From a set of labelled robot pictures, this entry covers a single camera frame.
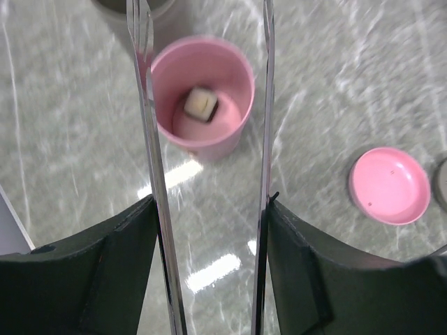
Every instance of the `gray object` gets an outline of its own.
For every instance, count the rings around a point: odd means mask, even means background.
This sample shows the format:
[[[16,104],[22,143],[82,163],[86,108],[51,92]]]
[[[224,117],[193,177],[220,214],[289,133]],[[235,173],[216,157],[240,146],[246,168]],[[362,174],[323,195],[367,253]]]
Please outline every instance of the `gray object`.
[[[133,57],[133,45],[126,23],[126,0],[92,0],[100,16]],[[193,34],[189,0],[147,0],[141,6],[151,6],[154,22],[154,55],[176,40]]]
[[[163,273],[165,276],[170,328],[173,335],[186,335],[187,331],[182,289],[180,287],[168,194],[163,171],[163,161],[161,159],[159,132],[156,123],[151,69],[147,69],[145,78],[141,78],[140,76],[140,66],[145,66],[148,50],[151,49],[149,32],[152,25],[152,14],[150,8],[145,10],[142,9],[140,5],[140,0],[127,0],[127,24],[134,44],[133,63],[135,65],[135,76],[138,83],[140,111],[144,129],[147,160],[149,163],[149,178],[159,213],[159,244],[163,262]],[[146,80],[146,92],[143,91],[143,80]]]
[[[0,186],[0,255],[28,253],[33,242]]]
[[[272,111],[274,104],[274,18],[272,0],[264,0],[264,35],[267,48],[267,76],[265,83],[265,116],[261,191],[258,212],[256,264],[254,272],[251,335],[262,335],[264,329],[265,273],[267,271],[268,218],[270,202],[270,171],[272,160]]]
[[[433,181],[434,196],[444,211],[447,211],[447,160],[439,166]]]
[[[435,252],[433,252],[430,256],[440,256],[440,255],[447,255],[447,245],[442,246]]]

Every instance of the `pink lid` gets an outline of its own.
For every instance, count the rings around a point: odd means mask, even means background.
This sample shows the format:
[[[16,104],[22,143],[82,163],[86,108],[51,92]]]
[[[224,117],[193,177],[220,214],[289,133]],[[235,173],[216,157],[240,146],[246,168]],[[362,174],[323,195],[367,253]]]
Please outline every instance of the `pink lid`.
[[[367,216],[390,225],[418,220],[430,202],[430,183],[422,167],[391,147],[363,154],[351,170],[349,188]]]

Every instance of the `gray container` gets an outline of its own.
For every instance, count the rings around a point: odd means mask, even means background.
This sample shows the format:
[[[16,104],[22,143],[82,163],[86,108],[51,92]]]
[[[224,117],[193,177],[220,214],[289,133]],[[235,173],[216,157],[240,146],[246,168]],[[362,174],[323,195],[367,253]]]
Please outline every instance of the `gray container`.
[[[126,51],[133,46],[126,23],[126,0],[92,0],[100,16]],[[154,56],[172,42],[193,35],[189,0],[148,0],[154,22]]]

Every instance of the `marble surface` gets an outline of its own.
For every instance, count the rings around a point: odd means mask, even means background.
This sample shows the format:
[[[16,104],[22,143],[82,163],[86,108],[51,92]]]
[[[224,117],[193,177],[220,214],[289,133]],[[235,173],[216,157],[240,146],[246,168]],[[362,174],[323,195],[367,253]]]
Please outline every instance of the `marble surface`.
[[[266,60],[261,3],[192,2],[197,32],[238,45],[256,74],[238,148],[199,165],[161,138],[190,334],[249,334]],[[88,0],[0,4],[0,184],[40,246],[147,194],[133,64]],[[447,214],[434,200],[416,223],[393,227],[365,218],[346,190],[349,168],[370,147],[406,150],[429,175],[446,156],[447,5],[274,0],[274,9],[279,201],[383,257],[410,260],[447,244]],[[266,334],[279,333],[275,313],[268,284]],[[139,334],[168,333],[157,251]]]

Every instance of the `pink cup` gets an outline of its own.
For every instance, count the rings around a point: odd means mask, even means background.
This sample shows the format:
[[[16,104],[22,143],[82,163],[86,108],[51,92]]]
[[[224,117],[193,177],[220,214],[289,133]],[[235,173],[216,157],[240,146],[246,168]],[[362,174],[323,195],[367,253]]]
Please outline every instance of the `pink cup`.
[[[152,63],[160,132],[199,161],[215,161],[237,146],[254,99],[254,76],[236,46],[220,38],[188,37],[169,45]],[[210,123],[184,113],[193,87],[215,92],[219,106]]]

